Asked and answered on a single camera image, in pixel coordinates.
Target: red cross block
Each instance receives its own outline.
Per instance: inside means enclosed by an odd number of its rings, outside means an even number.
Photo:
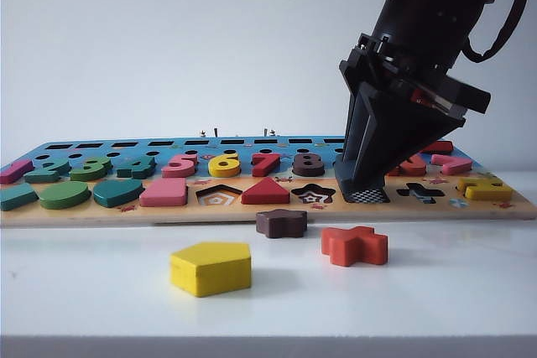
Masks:
[[[388,236],[375,234],[370,226],[355,226],[350,230],[324,228],[321,251],[330,255],[330,263],[351,266],[356,262],[385,264],[388,262]]]

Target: yellow number block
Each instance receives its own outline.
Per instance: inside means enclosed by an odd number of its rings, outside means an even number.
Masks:
[[[460,178],[457,188],[470,200],[509,201],[513,197],[513,189],[498,178]]]
[[[209,175],[215,178],[229,178],[241,173],[241,162],[237,153],[222,154],[209,161]]]
[[[172,253],[170,281],[196,297],[252,286],[247,243],[202,242]]]

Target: teal shape block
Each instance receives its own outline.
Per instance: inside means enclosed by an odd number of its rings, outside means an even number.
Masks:
[[[43,163],[43,168],[34,169],[24,174],[24,181],[29,184],[47,184],[56,182],[60,175],[70,171],[69,160],[59,158]]]
[[[156,165],[154,157],[143,156],[128,165],[117,167],[116,174],[118,178],[146,179],[153,175]]]
[[[93,199],[104,207],[115,207],[136,200],[142,192],[140,179],[103,180],[93,188]]]
[[[13,210],[21,205],[32,203],[37,199],[37,194],[29,184],[11,186],[0,190],[0,210]]]

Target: black cable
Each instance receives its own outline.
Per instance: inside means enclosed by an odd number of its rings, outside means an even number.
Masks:
[[[492,58],[511,38],[511,35],[513,34],[514,29],[516,29],[517,25],[519,24],[520,18],[522,17],[522,13],[524,12],[524,9],[526,7],[526,2],[528,0],[514,0],[513,6],[511,7],[511,10],[509,11],[509,15],[507,19],[505,20],[505,24],[502,26],[502,29],[500,29],[500,32],[498,33],[498,37],[493,43],[493,46],[486,51],[484,54],[479,54],[478,52],[474,51],[472,49],[472,45],[470,44],[470,39],[467,39],[466,43],[464,44],[464,47],[462,48],[462,53],[472,62],[480,63],[484,60]]]

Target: wooden puzzle board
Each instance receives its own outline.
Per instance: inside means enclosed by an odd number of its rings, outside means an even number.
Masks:
[[[147,189],[154,179],[161,177],[161,169],[176,154],[198,155],[196,173],[186,178],[188,202],[186,205],[173,207],[142,207],[138,200],[124,205],[106,208],[93,198],[63,210],[47,210],[38,201],[2,211],[2,227],[62,227],[62,226],[146,226],[169,223],[255,221],[259,211],[277,208],[288,210],[306,210],[310,220],[349,220],[356,221],[415,221],[415,220],[460,220],[460,219],[534,219],[537,209],[516,190],[511,200],[474,201],[467,200],[456,189],[459,178],[490,178],[493,176],[477,162],[472,170],[456,176],[441,173],[441,167],[430,164],[430,155],[420,156],[427,162],[427,173],[419,177],[390,176],[386,178],[384,189],[389,203],[347,203],[341,196],[334,178],[332,164],[341,153],[342,137],[303,136],[303,137],[187,137],[167,139],[130,139],[99,140],[91,142],[47,143],[20,159],[31,159],[34,167],[55,158],[68,158],[71,167],[81,168],[89,158],[108,156],[112,160],[112,170],[104,179],[88,182],[90,190],[105,179],[115,179],[115,167],[119,167],[141,156],[154,156],[156,170],[143,180]],[[213,178],[208,173],[208,162],[217,155],[236,152],[241,162],[241,173],[231,178]],[[289,204],[243,205],[241,196],[226,190],[215,190],[209,198],[198,197],[198,192],[219,184],[244,191],[263,178],[252,176],[251,157],[254,153],[279,153],[280,166],[269,176],[279,185],[292,190],[302,189],[308,184],[317,184],[324,189],[333,189],[331,198],[304,197],[290,195]],[[322,176],[300,177],[292,172],[293,158],[297,153],[315,153],[321,156],[325,164]],[[455,149],[451,155],[467,157]],[[69,180],[68,174],[60,181]],[[3,185],[2,189],[22,183]],[[434,204],[425,204],[413,195],[403,196],[398,189],[408,189],[407,183],[422,184],[427,189],[439,189],[445,195],[435,197]],[[51,184],[31,184],[39,195]]]

